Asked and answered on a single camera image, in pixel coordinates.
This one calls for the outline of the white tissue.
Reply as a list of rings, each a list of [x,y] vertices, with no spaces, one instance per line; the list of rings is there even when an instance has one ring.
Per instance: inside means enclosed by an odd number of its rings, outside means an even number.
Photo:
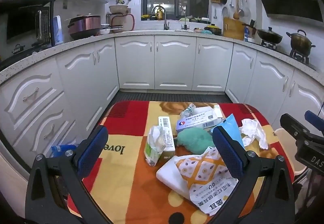
[[[266,133],[256,119],[243,119],[242,126],[239,127],[239,131],[245,147],[252,144],[254,140],[257,140],[259,147],[262,150],[268,149]]]

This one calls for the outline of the patterned paper food bag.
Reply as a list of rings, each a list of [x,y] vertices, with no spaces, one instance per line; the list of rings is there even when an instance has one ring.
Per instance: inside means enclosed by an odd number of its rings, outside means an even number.
[[[220,210],[238,184],[215,147],[200,155],[174,156],[156,177],[210,216]]]

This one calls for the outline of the blue plastic wrapper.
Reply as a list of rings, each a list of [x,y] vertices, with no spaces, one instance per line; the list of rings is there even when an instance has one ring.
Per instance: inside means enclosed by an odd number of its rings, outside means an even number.
[[[239,131],[238,124],[233,114],[230,114],[227,118],[223,119],[218,125],[213,127],[210,130],[211,134],[213,134],[213,131],[216,127],[223,127],[228,133],[228,135],[230,135],[231,139],[237,141],[244,148],[241,133]]]

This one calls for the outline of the green terry cloth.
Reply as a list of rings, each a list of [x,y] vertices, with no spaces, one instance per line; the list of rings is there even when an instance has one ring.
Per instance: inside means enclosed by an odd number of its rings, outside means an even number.
[[[203,154],[208,147],[215,147],[212,136],[204,129],[192,127],[177,134],[177,146],[183,146],[192,154]]]

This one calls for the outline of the silver blue medicine box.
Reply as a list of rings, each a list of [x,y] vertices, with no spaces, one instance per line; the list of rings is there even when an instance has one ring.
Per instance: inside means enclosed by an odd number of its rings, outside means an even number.
[[[176,124],[176,131],[177,133],[179,133],[184,129],[189,129],[193,127],[206,129],[218,125],[219,123],[222,122],[222,120],[223,120],[222,111],[219,108],[219,106],[215,106],[215,108],[207,112],[202,112],[178,120]]]

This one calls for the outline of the green white tissue packet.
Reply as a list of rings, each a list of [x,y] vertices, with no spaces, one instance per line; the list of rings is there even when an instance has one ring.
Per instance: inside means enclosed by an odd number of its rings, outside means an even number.
[[[154,167],[157,164],[165,146],[165,132],[163,127],[151,127],[144,148],[144,155],[148,165]]]

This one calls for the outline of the long white green box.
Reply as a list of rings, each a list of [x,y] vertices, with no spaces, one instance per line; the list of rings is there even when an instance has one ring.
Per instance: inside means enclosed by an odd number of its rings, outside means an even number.
[[[170,118],[168,116],[160,116],[158,118],[159,126],[164,130],[165,148],[161,154],[160,159],[168,161],[175,154],[175,143],[173,137],[173,131],[171,127]]]

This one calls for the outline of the white foam block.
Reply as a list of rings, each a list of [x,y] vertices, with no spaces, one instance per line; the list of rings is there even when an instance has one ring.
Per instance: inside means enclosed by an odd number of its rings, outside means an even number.
[[[220,109],[219,105],[214,105],[213,107],[211,106],[204,106],[204,107],[195,107],[192,110],[192,115],[198,115],[202,113],[208,113],[215,115],[217,117],[222,117],[222,110]]]

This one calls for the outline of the beige round trash bin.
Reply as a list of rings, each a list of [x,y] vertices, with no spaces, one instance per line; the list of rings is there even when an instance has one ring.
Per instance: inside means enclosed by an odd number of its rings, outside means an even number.
[[[285,154],[287,154],[288,160],[292,165],[294,176],[302,174],[306,170],[306,166],[295,159],[297,147],[294,137],[292,137],[283,128],[276,129],[275,134],[277,135],[279,142],[282,145],[282,148],[285,151]]]

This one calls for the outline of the red yellow orange blanket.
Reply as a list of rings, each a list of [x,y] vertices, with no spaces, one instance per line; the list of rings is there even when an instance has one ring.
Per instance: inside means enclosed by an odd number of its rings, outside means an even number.
[[[101,124],[109,137],[91,173],[83,180],[113,223],[207,223],[210,217],[160,182],[158,168],[145,160],[149,129],[160,116],[175,125],[186,102],[121,101]]]

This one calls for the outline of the bronze stock pot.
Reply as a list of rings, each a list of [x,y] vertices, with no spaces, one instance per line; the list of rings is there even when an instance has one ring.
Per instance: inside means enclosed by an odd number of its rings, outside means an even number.
[[[304,30],[297,30],[296,33],[287,32],[286,35],[288,35],[291,39],[292,50],[304,55],[305,57],[308,57],[311,49],[316,47],[308,39]]]

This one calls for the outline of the black wok with lid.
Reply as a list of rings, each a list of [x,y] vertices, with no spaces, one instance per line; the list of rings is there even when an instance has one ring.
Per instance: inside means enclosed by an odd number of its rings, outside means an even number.
[[[272,44],[281,43],[283,38],[283,36],[273,32],[271,27],[268,27],[267,30],[258,29],[257,34],[261,38],[261,40]]]

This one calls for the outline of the black floor mat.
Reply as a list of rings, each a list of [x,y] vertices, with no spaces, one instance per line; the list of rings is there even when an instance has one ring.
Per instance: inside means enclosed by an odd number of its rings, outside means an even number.
[[[111,104],[113,105],[121,101],[233,103],[227,95],[119,91],[112,99]]]

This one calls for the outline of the yellow black casserole pot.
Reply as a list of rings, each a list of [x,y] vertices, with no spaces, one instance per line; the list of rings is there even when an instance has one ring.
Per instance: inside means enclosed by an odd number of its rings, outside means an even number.
[[[210,31],[211,33],[213,33],[214,35],[219,35],[222,36],[222,30],[221,28],[215,26],[214,24],[211,25],[207,25],[204,30],[206,31]]]

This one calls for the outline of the black microwave oven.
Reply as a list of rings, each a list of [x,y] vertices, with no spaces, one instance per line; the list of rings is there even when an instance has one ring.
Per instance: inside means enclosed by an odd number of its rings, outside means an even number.
[[[1,0],[1,63],[55,45],[55,0]]]

